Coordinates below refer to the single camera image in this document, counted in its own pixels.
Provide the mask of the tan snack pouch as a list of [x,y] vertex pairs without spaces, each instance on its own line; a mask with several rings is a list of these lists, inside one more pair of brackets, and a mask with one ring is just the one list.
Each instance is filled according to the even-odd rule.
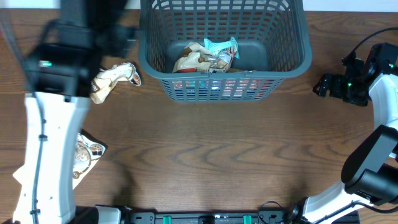
[[43,144],[38,187],[74,189],[105,153],[106,147],[78,133],[66,152]]
[[141,77],[133,63],[113,65],[107,70],[101,68],[91,81],[90,98],[93,103],[102,104],[119,82],[129,82],[135,86],[142,85]]
[[226,73],[238,55],[238,46],[221,49],[213,53],[197,42],[189,43],[174,64],[173,73],[210,72]]

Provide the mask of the light teal tissue packet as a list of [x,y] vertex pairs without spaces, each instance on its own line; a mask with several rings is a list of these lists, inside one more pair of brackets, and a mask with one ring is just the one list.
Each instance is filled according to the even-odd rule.
[[212,42],[210,39],[204,39],[205,48],[217,55],[220,51],[224,49],[234,48],[234,58],[240,59],[239,56],[239,45],[234,37],[230,38],[225,42]]

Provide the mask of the colourful tissue pack box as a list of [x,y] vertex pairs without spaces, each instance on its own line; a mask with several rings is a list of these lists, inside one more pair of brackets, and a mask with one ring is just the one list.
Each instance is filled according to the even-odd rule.
[[271,80],[183,80],[164,82],[164,87],[175,100],[254,100],[265,95],[271,87]]

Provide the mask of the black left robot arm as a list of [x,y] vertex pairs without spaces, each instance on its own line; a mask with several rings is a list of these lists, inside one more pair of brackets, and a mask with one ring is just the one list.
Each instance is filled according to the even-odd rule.
[[69,223],[76,137],[90,108],[91,82],[103,57],[125,57],[135,30],[119,25],[126,1],[62,1],[28,56],[6,16],[1,32],[25,75],[27,144],[17,172],[21,195],[14,223]]

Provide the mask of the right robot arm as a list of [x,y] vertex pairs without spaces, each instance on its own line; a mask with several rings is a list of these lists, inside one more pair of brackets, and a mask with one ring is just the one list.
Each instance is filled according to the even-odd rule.
[[373,45],[366,61],[351,52],[342,59],[344,75],[324,74],[313,87],[318,96],[339,98],[356,106],[373,104],[374,131],[348,156],[340,180],[324,192],[301,199],[284,223],[359,223],[358,210],[397,205],[397,46]]

